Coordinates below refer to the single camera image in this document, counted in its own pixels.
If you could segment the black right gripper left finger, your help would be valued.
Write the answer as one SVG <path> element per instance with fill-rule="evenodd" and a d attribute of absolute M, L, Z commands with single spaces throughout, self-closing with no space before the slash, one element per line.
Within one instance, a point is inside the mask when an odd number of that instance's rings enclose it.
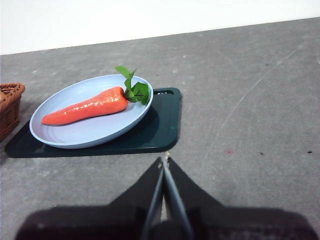
<path fill-rule="evenodd" d="M 161 158 L 107 205 L 56 206 L 30 214 L 17 240 L 140 240 L 161 202 Z"/>

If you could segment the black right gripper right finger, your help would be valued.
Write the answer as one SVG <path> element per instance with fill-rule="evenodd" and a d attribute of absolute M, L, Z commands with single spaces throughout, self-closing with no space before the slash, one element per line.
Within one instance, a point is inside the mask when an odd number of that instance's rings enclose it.
<path fill-rule="evenodd" d="M 164 164 L 170 214 L 192 240 L 316 240 L 301 214 L 269 207 L 226 206 L 199 187 L 172 158 Z"/>

